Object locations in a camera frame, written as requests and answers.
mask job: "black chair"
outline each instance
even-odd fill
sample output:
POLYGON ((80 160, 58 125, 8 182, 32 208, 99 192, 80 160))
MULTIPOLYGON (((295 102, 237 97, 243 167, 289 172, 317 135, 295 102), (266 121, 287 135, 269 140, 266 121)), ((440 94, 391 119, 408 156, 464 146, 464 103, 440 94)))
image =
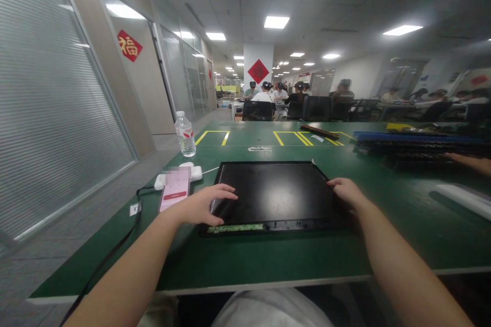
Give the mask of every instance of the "black chair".
POLYGON ((359 100, 354 110, 349 113, 349 121, 353 121, 353 122, 371 121, 371 117, 374 112, 380 114, 380 110, 377 108, 377 103, 378 103, 378 99, 359 100))
POLYGON ((331 120, 331 97, 307 96, 303 101, 302 120, 327 122, 331 120))
POLYGON ((425 123, 435 122, 438 120, 440 115, 447 111, 453 104, 453 102, 436 102, 428 107, 425 113, 416 120, 425 123))
POLYGON ((272 121, 274 104, 264 101, 245 101, 242 121, 272 121))
POLYGON ((352 92, 335 92, 332 95, 332 119, 348 121, 353 100, 354 94, 352 92))

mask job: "floor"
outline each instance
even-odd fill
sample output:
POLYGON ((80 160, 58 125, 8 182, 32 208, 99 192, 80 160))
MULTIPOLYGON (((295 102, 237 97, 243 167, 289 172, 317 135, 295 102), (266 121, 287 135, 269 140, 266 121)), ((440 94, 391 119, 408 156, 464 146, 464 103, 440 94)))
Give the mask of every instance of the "floor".
MULTIPOLYGON (((193 129, 199 132, 211 121, 230 119, 230 110, 220 108, 193 124, 193 129)), ((15 254, 0 260, 2 327, 59 325, 69 305, 35 306, 25 299, 107 222, 136 189, 179 153, 175 134, 155 135, 153 139, 156 152, 52 222, 15 254)))

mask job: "water bottle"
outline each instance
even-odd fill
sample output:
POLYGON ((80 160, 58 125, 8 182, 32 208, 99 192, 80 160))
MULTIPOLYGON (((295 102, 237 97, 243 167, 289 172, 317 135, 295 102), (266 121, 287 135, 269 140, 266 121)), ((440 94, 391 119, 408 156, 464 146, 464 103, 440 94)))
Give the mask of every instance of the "water bottle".
POLYGON ((196 145, 194 144, 193 127, 191 122, 184 116, 184 111, 176 111, 177 120, 174 124, 179 139, 179 147, 184 157, 192 157, 196 154, 196 145))

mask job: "desk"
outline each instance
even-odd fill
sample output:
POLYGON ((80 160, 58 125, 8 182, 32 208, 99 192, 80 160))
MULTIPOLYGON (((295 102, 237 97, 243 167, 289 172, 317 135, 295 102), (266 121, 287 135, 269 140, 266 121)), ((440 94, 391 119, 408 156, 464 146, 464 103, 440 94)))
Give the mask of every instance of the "desk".
MULTIPOLYGON (((441 178, 394 174, 381 160, 353 151, 354 131, 384 131, 380 123, 311 123, 342 132, 339 143, 301 135, 299 122, 211 122, 196 135, 196 155, 180 153, 168 166, 185 161, 204 171, 221 161, 312 160, 329 178, 352 178, 438 274, 491 270, 491 222, 428 193, 441 178), (271 151, 249 151, 269 146, 271 151)), ((446 177, 476 188, 479 178, 446 177)), ((196 192, 214 183, 216 171, 191 184, 196 192)), ((486 189, 485 185, 477 189, 486 189)), ((108 262, 114 261, 157 216, 161 192, 144 194, 137 234, 108 262)), ((97 264, 131 228, 130 200, 31 296, 35 303, 75 299, 97 264)), ((173 295, 321 285, 362 281, 372 271, 363 241, 348 230, 289 232, 200 238, 193 225, 182 226, 170 249, 157 291, 173 295)))
MULTIPOLYGON (((243 107, 244 102, 238 102, 238 101, 233 101, 232 102, 232 120, 235 121, 235 113, 237 112, 237 107, 243 107)), ((281 104, 275 104, 276 106, 276 113, 280 113, 281 110, 284 110, 288 107, 288 105, 285 105, 284 103, 281 104)))
POLYGON ((381 110, 380 116, 378 117, 379 122, 384 121, 387 110, 394 109, 394 110, 412 111, 416 109, 414 105, 396 105, 396 104, 381 104, 381 103, 377 104, 377 108, 381 110))

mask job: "window blinds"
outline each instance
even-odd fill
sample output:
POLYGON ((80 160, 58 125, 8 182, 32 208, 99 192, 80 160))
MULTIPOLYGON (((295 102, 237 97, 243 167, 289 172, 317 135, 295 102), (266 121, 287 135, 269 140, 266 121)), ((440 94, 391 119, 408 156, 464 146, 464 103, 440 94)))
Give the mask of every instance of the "window blinds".
POLYGON ((68 0, 0 0, 0 249, 134 161, 68 0))

